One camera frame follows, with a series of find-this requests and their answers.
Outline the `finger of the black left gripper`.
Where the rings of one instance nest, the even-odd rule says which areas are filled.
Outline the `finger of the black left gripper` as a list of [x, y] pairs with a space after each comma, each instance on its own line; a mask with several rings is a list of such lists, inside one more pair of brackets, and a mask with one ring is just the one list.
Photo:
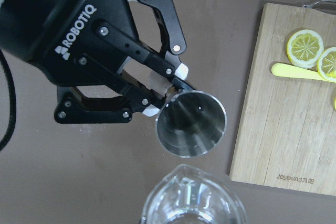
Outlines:
[[152, 8], [161, 36], [160, 56], [175, 67], [175, 76], [185, 80], [188, 67], [181, 62], [180, 54], [186, 50], [186, 41], [173, 0], [128, 0]]
[[54, 119], [60, 124], [128, 123], [132, 120], [133, 113], [154, 116], [164, 106], [163, 99], [144, 105], [121, 95], [113, 98], [89, 98], [76, 87], [58, 87], [57, 101]]

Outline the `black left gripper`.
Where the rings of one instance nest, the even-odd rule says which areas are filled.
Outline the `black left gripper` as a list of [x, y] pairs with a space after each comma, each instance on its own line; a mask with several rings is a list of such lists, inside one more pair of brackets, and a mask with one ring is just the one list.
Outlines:
[[1, 49], [57, 86], [109, 85], [138, 39], [127, 0], [1, 0]]

